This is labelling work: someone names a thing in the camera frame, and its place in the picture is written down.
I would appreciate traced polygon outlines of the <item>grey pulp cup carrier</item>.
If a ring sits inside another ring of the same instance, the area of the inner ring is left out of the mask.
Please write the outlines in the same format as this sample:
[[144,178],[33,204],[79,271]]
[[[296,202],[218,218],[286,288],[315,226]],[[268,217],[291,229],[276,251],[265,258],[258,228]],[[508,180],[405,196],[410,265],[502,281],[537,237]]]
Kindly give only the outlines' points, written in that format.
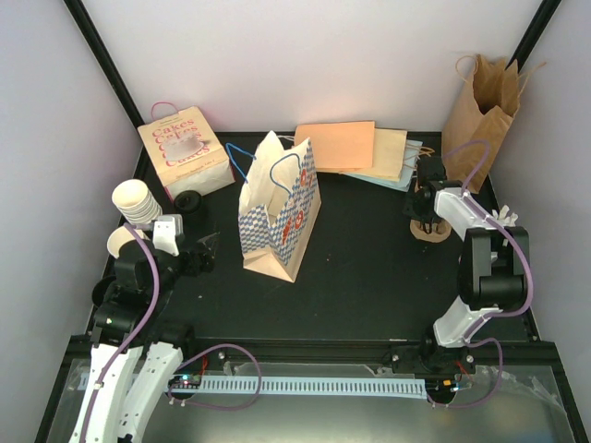
[[[451,226],[439,217],[434,210],[434,191],[429,186],[415,185],[411,203],[410,232],[417,240],[438,244],[451,234]],[[429,224],[429,233],[421,228],[421,223]],[[435,223],[442,222],[440,233],[435,232]]]

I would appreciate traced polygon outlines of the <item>blue checkered paper bag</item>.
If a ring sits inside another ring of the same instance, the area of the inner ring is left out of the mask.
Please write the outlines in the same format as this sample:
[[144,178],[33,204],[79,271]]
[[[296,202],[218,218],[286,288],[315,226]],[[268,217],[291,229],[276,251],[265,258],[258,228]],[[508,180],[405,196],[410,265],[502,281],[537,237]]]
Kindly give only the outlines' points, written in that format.
[[294,282],[320,212],[310,140],[290,149],[269,132],[251,155],[238,201],[243,267]]

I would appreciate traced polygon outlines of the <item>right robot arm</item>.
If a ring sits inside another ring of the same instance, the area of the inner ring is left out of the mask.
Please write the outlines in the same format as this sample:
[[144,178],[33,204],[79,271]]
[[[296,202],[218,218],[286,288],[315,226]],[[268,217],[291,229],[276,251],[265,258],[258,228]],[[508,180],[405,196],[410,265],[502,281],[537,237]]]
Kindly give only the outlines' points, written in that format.
[[392,367],[408,373],[450,374],[474,337],[495,317],[519,316],[533,298],[525,228],[501,221],[481,207],[461,182],[448,179],[439,157],[416,164],[416,180],[404,203],[410,231],[440,242],[456,233],[463,242],[457,295],[420,341],[392,348]]

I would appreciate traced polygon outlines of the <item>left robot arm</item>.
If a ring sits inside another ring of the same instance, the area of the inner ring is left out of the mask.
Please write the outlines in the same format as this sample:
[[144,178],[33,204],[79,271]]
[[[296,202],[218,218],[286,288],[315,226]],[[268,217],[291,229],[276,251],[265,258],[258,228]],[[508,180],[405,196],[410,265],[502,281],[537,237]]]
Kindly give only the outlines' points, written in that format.
[[93,316],[90,374],[73,442],[140,442],[165,386],[177,368],[192,366],[194,329],[166,320],[163,311],[182,277],[210,272],[219,243],[178,237],[178,255],[131,235],[119,247],[114,273],[100,281]]

